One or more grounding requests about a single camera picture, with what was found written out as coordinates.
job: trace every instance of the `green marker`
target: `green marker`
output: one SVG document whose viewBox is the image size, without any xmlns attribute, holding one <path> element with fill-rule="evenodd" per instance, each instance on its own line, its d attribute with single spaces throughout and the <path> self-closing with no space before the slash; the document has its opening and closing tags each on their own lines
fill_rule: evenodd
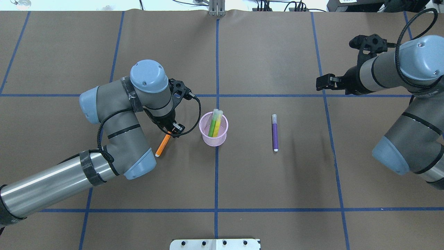
<svg viewBox="0 0 444 250">
<path fill-rule="evenodd" d="M 219 109 L 214 109 L 213 110 L 213 117 L 211 118 L 211 125 L 210 125 L 210 130 L 208 131 L 208 136 L 209 137 L 213 137 L 213 132 L 214 132 L 214 125 L 216 124 L 216 119 L 217 119 L 217 114 L 218 114 Z"/>
</svg>

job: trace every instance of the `white mounting plate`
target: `white mounting plate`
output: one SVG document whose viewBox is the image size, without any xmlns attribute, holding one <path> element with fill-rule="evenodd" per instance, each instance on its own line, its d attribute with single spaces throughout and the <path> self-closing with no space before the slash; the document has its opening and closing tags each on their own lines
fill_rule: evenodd
<svg viewBox="0 0 444 250">
<path fill-rule="evenodd" d="M 173 240 L 170 250 L 260 250 L 260 242 L 260 239 Z"/>
</svg>

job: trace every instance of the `marker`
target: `marker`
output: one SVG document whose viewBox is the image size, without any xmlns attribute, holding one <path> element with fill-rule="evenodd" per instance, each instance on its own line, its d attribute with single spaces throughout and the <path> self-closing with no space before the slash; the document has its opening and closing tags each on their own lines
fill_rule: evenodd
<svg viewBox="0 0 444 250">
<path fill-rule="evenodd" d="M 278 144 L 278 116 L 273 114 L 271 116 L 271 131 L 273 133 L 273 151 L 277 152 L 279 150 Z"/>
<path fill-rule="evenodd" d="M 159 148 L 156 151 L 156 157 L 159 157 L 162 154 L 162 152 L 165 149 L 165 146 L 167 145 L 167 143 L 170 140 L 170 138 L 171 138 L 171 135 L 169 135 L 169 134 L 165 135 L 165 137 L 163 138 L 162 143 L 160 144 Z"/>
<path fill-rule="evenodd" d="M 210 130 L 208 130 L 208 136 L 213 137 L 214 125 L 216 125 L 216 118 L 218 117 L 219 109 L 213 110 L 213 117 L 211 118 Z"/>
<path fill-rule="evenodd" d="M 219 128 L 221 126 L 221 120 L 222 120 L 222 114 L 223 114 L 223 111 L 219 110 L 218 117 L 216 118 L 216 124 L 214 125 L 213 137 L 217 137 L 219 134 Z"/>
</svg>

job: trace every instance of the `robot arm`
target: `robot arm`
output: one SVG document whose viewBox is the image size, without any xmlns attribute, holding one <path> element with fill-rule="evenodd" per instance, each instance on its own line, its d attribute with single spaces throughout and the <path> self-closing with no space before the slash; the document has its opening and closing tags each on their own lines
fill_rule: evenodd
<svg viewBox="0 0 444 250">
<path fill-rule="evenodd" d="M 182 98 L 198 101 L 183 82 L 168 79 L 163 67 L 153 60 L 136 63 L 129 77 L 81 94 L 83 113 L 91 123 L 101 123 L 109 144 L 102 147 L 98 135 L 98 149 L 83 151 L 43 172 L 3 185 L 0 228 L 118 175 L 131 180 L 150 172 L 156 161 L 135 112 L 145 111 L 157 126 L 178 137 L 186 134 L 185 127 L 175 121 L 174 109 Z"/>
<path fill-rule="evenodd" d="M 406 42 L 399 47 L 398 61 L 395 51 L 387 52 L 387 47 L 396 44 L 376 34 L 357 36 L 349 44 L 360 50 L 357 65 L 341 77 L 327 74 L 317 78 L 317 90 L 345 89 L 346 94 L 363 95 L 405 87 L 416 98 L 372 155 L 397 174 L 412 171 L 444 190 L 444 146 L 436 141 L 444 130 L 444 38 L 431 35 Z"/>
</svg>

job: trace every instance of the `orange marker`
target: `orange marker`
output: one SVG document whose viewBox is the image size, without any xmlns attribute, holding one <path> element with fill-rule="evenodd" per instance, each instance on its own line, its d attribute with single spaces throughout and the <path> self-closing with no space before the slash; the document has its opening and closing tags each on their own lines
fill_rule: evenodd
<svg viewBox="0 0 444 250">
<path fill-rule="evenodd" d="M 167 145 L 167 143 L 170 140 L 170 138 L 171 138 L 171 135 L 169 135 L 169 134 L 165 135 L 162 143 L 160 144 L 159 148 L 156 151 L 156 157 L 159 157 L 162 154 L 162 152 L 165 149 L 165 146 Z"/>
</svg>

